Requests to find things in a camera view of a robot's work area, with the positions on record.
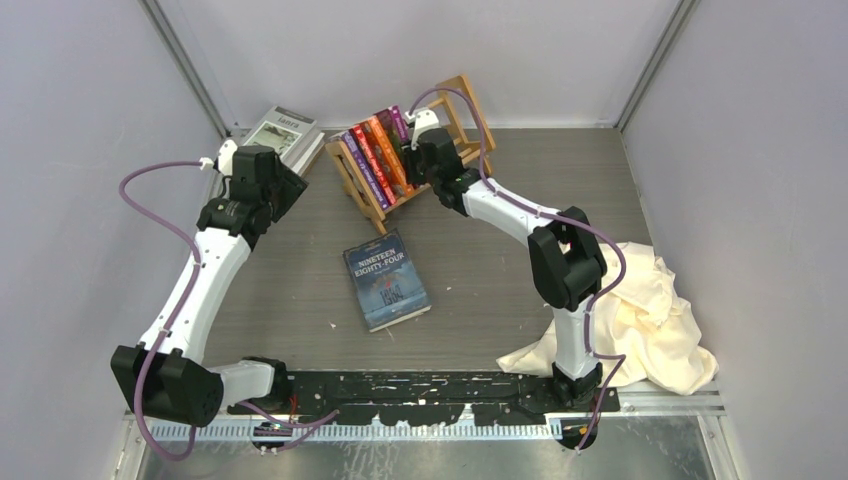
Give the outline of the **orange 78-Storey Treehouse book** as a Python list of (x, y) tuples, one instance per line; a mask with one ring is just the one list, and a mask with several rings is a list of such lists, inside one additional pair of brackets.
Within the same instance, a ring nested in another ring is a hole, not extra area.
[(394, 197), (405, 198), (412, 188), (407, 184), (402, 164), (387, 131), (376, 115), (364, 120), (361, 126)]

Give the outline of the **magenta paperback book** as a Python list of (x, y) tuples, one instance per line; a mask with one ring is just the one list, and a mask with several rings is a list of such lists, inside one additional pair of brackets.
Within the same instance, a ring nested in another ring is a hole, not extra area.
[(398, 160), (403, 162), (403, 145), (408, 141), (408, 126), (398, 105), (391, 105), (376, 113), (376, 117), (385, 131)]

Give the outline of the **red Treehouse book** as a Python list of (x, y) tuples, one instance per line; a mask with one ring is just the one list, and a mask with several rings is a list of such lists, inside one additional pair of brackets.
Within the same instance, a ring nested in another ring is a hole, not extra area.
[(359, 124), (353, 125), (351, 127), (351, 131), (357, 144), (359, 145), (360, 150), (364, 154), (365, 159), (367, 160), (371, 168), (372, 175), (376, 180), (380, 191), (382, 192), (382, 197), (384, 199), (382, 209), (386, 210), (396, 203), (396, 196), (392, 190), (391, 184), (389, 183), (388, 177), (386, 176), (382, 169), (382, 166), (378, 162), (376, 153), (369, 144), (362, 126)]

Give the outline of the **purple 52-Storey Treehouse book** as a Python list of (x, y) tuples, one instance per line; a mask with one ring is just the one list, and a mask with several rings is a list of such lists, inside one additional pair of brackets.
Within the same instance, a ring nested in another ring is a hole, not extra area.
[(358, 167), (360, 173), (365, 179), (370, 191), (374, 194), (379, 208), (382, 211), (387, 210), (391, 204), (388, 198), (385, 196), (384, 190), (377, 181), (371, 166), (366, 159), (366, 156), (362, 149), (360, 148), (355, 135), (350, 130), (340, 131), (335, 135), (331, 136), (330, 139), (332, 141), (342, 141), (350, 152), (351, 156), (354, 159), (356, 166)]

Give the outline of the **blue Nineteen Eighty-Four book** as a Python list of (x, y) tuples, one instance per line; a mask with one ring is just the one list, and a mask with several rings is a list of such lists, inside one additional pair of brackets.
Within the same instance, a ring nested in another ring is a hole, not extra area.
[(396, 229), (345, 250), (342, 258), (369, 332), (430, 310), (429, 295)]

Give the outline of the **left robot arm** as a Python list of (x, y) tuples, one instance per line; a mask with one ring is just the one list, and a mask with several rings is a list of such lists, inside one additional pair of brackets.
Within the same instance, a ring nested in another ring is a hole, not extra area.
[(269, 413), (285, 409), (292, 397), (285, 365), (246, 357), (234, 364), (203, 366), (208, 335), (235, 275), (258, 239), (294, 205), (308, 184), (266, 146), (226, 142), (215, 160), (194, 162), (226, 180), (223, 195), (200, 211), (197, 231), (189, 235), (132, 200), (128, 183), (121, 198), (132, 208), (176, 234), (190, 248), (172, 293), (134, 346), (119, 346), (110, 366), (131, 411), (138, 417), (207, 426), (239, 402), (254, 400)]

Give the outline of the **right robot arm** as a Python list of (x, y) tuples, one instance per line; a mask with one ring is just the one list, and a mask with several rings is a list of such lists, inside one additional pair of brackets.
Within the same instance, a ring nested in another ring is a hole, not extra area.
[(415, 130), (403, 152), (409, 180), (430, 185), (446, 208), (498, 228), (527, 249), (535, 289), (554, 315), (551, 366), (556, 400), (567, 410), (582, 409), (602, 381), (589, 321), (607, 272), (585, 213), (577, 207), (556, 211), (530, 202), (465, 166), (443, 127)]

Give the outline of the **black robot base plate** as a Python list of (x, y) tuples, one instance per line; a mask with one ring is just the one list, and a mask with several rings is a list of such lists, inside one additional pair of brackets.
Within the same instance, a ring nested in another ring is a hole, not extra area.
[(280, 393), (249, 402), (303, 423), (334, 411), (338, 425), (453, 425), (469, 409), (475, 426), (540, 425), (548, 414), (620, 409), (617, 391), (566, 400), (553, 378), (500, 371), (289, 370)]

